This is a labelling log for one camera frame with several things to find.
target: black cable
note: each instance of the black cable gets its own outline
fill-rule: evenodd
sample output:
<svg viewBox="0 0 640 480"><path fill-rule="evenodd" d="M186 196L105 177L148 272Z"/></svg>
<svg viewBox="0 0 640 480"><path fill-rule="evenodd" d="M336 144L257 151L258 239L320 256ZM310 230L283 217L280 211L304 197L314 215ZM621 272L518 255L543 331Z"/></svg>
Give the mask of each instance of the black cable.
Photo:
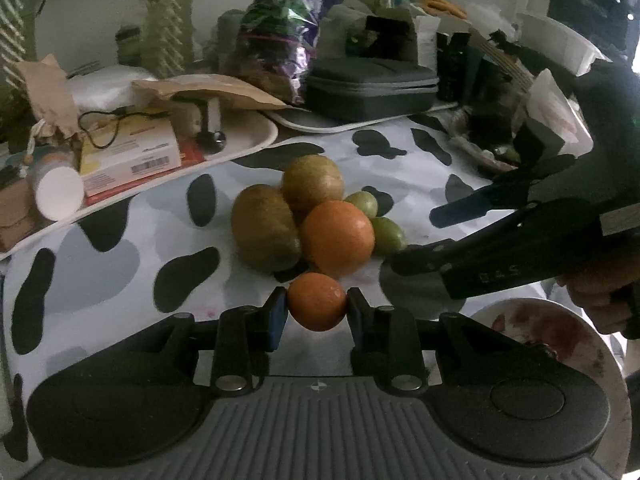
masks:
<svg viewBox="0 0 640 480"><path fill-rule="evenodd" d="M87 129L85 129L84 126L82 126L82 118L84 118L87 115L91 115L91 114L98 114L98 115L115 115L117 116L117 121L116 121L116 127L115 130L113 131L113 137L111 137L111 140L109 142L107 142L106 144L99 146L98 144L96 144L94 142L93 137L91 136L91 133L89 133L89 131ZM89 111L89 112L85 112L83 114L81 114L78 117L78 127L86 134L87 138L89 139L89 142L91 143L91 145L96 149L96 150L106 150L108 147L110 147L116 140L116 138L118 137L118 133L120 131L120 122L123 119L126 119L127 117L133 117L133 116L142 116L142 117L148 117L149 119L160 119L163 117L168 117L169 112L158 112L155 114L150 114L148 112L130 112L130 113L125 113L125 114L119 114L117 112L103 112L101 110L95 110L95 111Z"/></svg>

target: small orange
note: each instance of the small orange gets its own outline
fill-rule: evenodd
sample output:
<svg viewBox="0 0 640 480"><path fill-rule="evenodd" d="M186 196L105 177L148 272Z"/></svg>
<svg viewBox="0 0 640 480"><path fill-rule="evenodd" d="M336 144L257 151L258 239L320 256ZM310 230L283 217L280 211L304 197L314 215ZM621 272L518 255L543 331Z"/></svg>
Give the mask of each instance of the small orange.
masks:
<svg viewBox="0 0 640 480"><path fill-rule="evenodd" d="M308 272L289 285L289 312L303 327L324 332L342 321L347 312L347 295L334 279Z"/></svg>
<svg viewBox="0 0 640 480"><path fill-rule="evenodd" d="M320 272L340 278L371 258L376 239L367 216L349 202L333 200L316 206L300 228L305 259Z"/></svg>

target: tablecloth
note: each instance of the tablecloth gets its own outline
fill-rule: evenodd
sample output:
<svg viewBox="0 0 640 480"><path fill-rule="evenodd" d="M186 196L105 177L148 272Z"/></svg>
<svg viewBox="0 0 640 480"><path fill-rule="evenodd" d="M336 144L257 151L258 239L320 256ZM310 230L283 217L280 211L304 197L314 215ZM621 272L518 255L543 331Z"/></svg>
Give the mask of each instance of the tablecloth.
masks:
<svg viewBox="0 0 640 480"><path fill-rule="evenodd" d="M311 153L336 162L347 194L375 194L380 214L399 224L410 244L459 239L506 214L491 212L446 229L430 224L432 208L488 181L449 149L437 120L415 116L369 130L289 139L141 192L47 235L12 257L4 279L4 338L17 394L14 430L0 449L6 480L40 460L24 406L45 378L177 312L206 320L235 306L261 305L274 287L300 272L264 275L246 267L236 257L229 216L241 190L277 186L288 162ZM345 289L359 286L373 306L406 306L422 319L444 311L470 315L503 298L546 297L536 283L451 300L437 274L403 278L376 258L340 282ZM346 320L313 333L289 317L271 372L350 374L352 346Z"/></svg>

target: white box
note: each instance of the white box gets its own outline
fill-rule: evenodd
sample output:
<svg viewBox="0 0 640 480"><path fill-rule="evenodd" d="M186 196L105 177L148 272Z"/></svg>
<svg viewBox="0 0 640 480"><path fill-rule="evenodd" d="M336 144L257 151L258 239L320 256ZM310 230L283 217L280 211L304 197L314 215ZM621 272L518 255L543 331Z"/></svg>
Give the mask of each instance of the white box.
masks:
<svg viewBox="0 0 640 480"><path fill-rule="evenodd" d="M113 137L116 121L91 133L99 146ZM89 139L82 144L80 176L87 196L180 167L180 149L169 118L131 116L120 121L118 136L104 150Z"/></svg>

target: clear plastic wrap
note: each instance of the clear plastic wrap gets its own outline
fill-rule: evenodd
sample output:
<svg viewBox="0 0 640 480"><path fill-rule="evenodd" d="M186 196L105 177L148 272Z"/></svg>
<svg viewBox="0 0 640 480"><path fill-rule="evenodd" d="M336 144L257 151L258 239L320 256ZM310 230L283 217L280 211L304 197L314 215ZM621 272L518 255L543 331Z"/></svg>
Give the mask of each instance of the clear plastic wrap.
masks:
<svg viewBox="0 0 640 480"><path fill-rule="evenodd" d="M242 19L228 72L290 104L315 57L320 21L339 0L254 0Z"/></svg>

